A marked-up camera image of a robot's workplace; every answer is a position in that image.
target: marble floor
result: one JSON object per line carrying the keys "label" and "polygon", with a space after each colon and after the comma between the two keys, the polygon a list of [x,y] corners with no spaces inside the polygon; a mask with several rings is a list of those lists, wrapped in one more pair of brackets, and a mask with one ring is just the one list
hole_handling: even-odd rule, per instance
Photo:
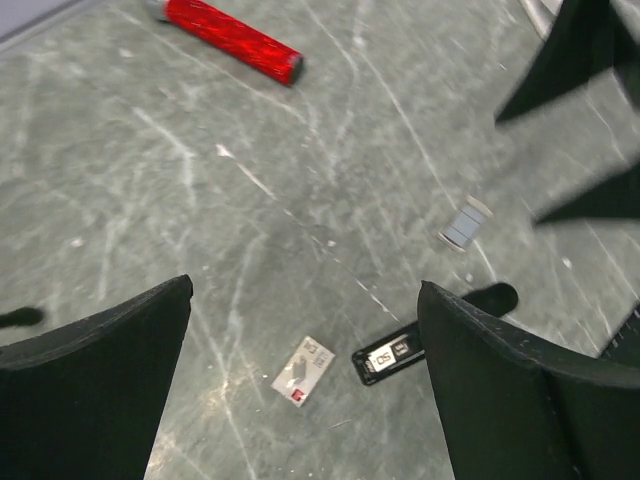
{"label": "marble floor", "polygon": [[[640,228],[530,217],[628,163],[640,122],[605,76],[497,131],[539,45],[518,0],[216,6],[303,52],[301,81],[134,0],[0,64],[0,305],[47,312],[0,345],[188,273],[148,479],[450,480],[426,365],[366,388],[351,353],[412,321],[427,279],[506,280],[509,321],[596,355],[640,291]],[[436,233],[468,194],[494,218],[460,254]],[[336,359],[297,409],[270,383],[305,335]]]}

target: black foam pad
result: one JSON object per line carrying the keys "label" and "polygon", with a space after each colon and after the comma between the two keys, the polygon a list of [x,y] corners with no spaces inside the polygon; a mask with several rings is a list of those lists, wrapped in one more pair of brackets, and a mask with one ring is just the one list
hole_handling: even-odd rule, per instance
{"label": "black foam pad", "polygon": [[0,478],[141,480],[190,314],[174,278],[0,348]]}

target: black object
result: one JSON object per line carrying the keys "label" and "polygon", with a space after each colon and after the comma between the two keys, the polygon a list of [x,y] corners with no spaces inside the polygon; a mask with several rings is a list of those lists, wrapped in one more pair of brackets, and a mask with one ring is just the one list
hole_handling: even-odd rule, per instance
{"label": "black object", "polygon": [[564,0],[529,71],[496,115],[524,115],[613,68],[634,108],[640,107],[640,50],[609,0]]}
{"label": "black object", "polygon": [[634,307],[600,356],[623,365],[640,366],[640,303]]}
{"label": "black object", "polygon": [[141,480],[190,314],[177,277],[0,350],[0,478]]}
{"label": "black object", "polygon": [[418,322],[456,480],[638,478],[640,369],[561,348],[432,283]]}
{"label": "black object", "polygon": [[39,308],[23,307],[13,312],[0,314],[0,328],[31,327],[44,320],[44,312]]}
{"label": "black object", "polygon": [[640,220],[640,161],[555,207],[534,223],[573,219]]}
{"label": "black object", "polygon": [[[518,292],[507,283],[495,283],[484,289],[473,290],[463,298],[497,317],[508,314],[518,306]],[[351,356],[360,381],[366,386],[381,382],[423,359],[424,348],[417,321],[405,325]]]}

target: floor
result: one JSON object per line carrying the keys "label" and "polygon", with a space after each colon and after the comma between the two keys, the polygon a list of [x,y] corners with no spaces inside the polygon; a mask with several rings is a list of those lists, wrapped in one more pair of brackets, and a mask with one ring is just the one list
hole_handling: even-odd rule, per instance
{"label": "floor", "polygon": [[[148,479],[450,480],[426,365],[366,388],[351,353],[428,279],[506,280],[509,321],[596,355],[638,297],[640,228],[530,218],[628,163],[640,122],[609,76],[496,131],[539,44],[517,0],[216,5],[303,52],[299,84],[135,0],[0,64],[0,305],[48,313],[0,345],[188,273]],[[494,218],[460,254],[436,234],[469,194]],[[298,409],[270,383],[305,335],[336,359]]]}

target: memory card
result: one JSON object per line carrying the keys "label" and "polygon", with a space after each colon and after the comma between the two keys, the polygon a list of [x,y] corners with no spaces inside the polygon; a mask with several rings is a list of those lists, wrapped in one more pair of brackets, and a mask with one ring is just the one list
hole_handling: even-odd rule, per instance
{"label": "memory card", "polygon": [[296,407],[307,400],[335,355],[311,337],[305,337],[271,388],[289,399]]}
{"label": "memory card", "polygon": [[410,323],[351,356],[360,380],[373,385],[424,359],[418,322]]}

